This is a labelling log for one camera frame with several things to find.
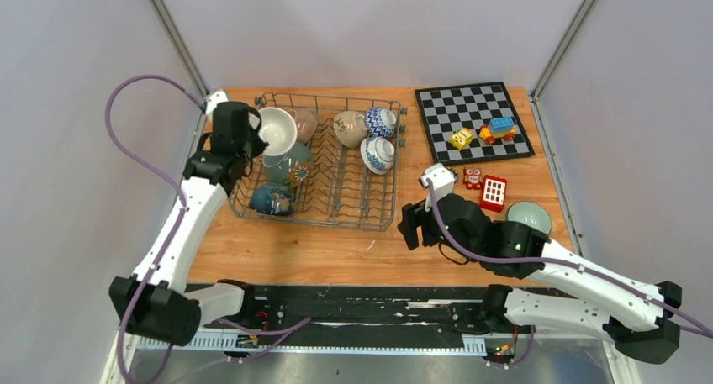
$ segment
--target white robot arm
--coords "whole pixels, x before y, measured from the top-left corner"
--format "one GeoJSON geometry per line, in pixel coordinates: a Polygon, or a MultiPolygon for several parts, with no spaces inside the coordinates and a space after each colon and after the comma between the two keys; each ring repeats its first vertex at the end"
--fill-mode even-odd
{"type": "Polygon", "coordinates": [[[267,146],[259,137],[260,114],[247,104],[230,102],[217,91],[206,99],[206,114],[214,121],[214,132],[205,134],[198,150],[187,161],[181,189],[187,199],[181,225],[156,264],[166,237],[173,229],[182,203],[177,199],[149,253],[129,278],[115,277],[109,296],[121,317],[141,281],[153,270],[130,316],[127,332],[174,345],[186,345],[200,326],[218,318],[252,313],[252,286],[239,281],[185,293],[190,266],[205,232],[227,200],[235,184],[245,175],[253,158],[267,146]],[[252,128],[250,117],[257,117],[252,128]],[[210,150],[203,144],[210,138],[210,150]]]}
{"type": "Polygon", "coordinates": [[[682,292],[678,285],[632,280],[585,260],[524,224],[491,222],[476,203],[452,193],[454,176],[441,164],[429,167],[420,182],[433,194],[402,208],[399,230],[410,249],[419,246],[416,228],[421,227],[423,245],[451,246],[496,275],[538,281],[576,297],[542,296],[491,285],[480,317],[493,324],[535,325],[588,334],[648,363],[663,363],[678,348],[680,327],[670,320],[670,312],[657,305],[680,307],[682,292]],[[436,207],[441,220],[436,219],[436,207]],[[566,263],[578,269],[562,265],[566,263]],[[644,298],[621,286],[643,292],[644,298]]]}

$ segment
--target small toy figure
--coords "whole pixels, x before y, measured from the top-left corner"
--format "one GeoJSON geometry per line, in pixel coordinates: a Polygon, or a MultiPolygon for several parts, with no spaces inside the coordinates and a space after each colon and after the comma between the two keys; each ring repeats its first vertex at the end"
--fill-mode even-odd
{"type": "Polygon", "coordinates": [[[456,182],[458,182],[458,171],[456,171],[456,169],[453,167],[446,167],[446,169],[451,172],[453,177],[456,179],[456,182]]]}
{"type": "Polygon", "coordinates": [[[483,177],[483,191],[480,193],[480,208],[502,212],[505,207],[505,188],[508,181],[496,176],[483,177]]]}
{"type": "Polygon", "coordinates": [[[464,168],[463,184],[466,186],[466,189],[480,189],[483,186],[483,183],[480,181],[480,169],[464,168]]]}
{"type": "Polygon", "coordinates": [[[455,146],[458,150],[463,150],[464,147],[470,145],[473,141],[473,132],[468,130],[468,128],[463,128],[457,131],[453,136],[448,139],[451,145],[455,146]]]}
{"type": "Polygon", "coordinates": [[[485,140],[488,145],[492,145],[497,138],[512,140],[515,137],[515,132],[517,132],[517,127],[512,117],[493,118],[480,129],[478,137],[485,140]]]}

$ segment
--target chessboard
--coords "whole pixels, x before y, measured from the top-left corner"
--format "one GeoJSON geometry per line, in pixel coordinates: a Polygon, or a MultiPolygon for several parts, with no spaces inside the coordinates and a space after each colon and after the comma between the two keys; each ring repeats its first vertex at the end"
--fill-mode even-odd
{"type": "Polygon", "coordinates": [[[448,166],[535,155],[503,82],[415,92],[434,162],[448,166]],[[496,139],[489,145],[478,137],[480,128],[490,119],[503,117],[512,117],[517,126],[511,141],[496,139]],[[462,128],[473,132],[473,142],[459,150],[448,139],[462,128]]]}

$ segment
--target dish rack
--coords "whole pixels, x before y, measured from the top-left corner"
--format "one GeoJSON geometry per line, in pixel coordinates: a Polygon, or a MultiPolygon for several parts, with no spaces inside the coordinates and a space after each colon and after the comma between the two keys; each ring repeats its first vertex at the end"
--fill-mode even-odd
{"type": "Polygon", "coordinates": [[[252,173],[243,177],[230,194],[229,203],[235,216],[372,231],[384,231],[393,222],[399,149],[406,146],[406,127],[401,124],[401,117],[406,115],[407,108],[396,101],[281,92],[266,92],[255,97],[255,105],[258,108],[317,110],[320,121],[306,144],[314,154],[314,167],[293,190],[294,213],[274,216],[258,213],[248,206],[252,193],[267,183],[262,158],[256,158],[252,173]],[[391,139],[396,149],[393,167],[382,176],[367,169],[358,148],[349,149],[342,145],[332,126],[334,117],[342,111],[365,113],[371,107],[388,108],[396,115],[396,130],[391,139]]]}

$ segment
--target red block with white holes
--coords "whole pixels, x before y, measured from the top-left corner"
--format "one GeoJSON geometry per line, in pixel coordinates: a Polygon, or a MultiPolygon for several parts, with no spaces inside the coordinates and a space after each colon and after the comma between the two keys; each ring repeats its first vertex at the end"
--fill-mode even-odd
{"type": "Polygon", "coordinates": [[[505,208],[505,188],[508,180],[496,176],[483,177],[483,190],[480,192],[480,208],[502,212],[505,208]]]}

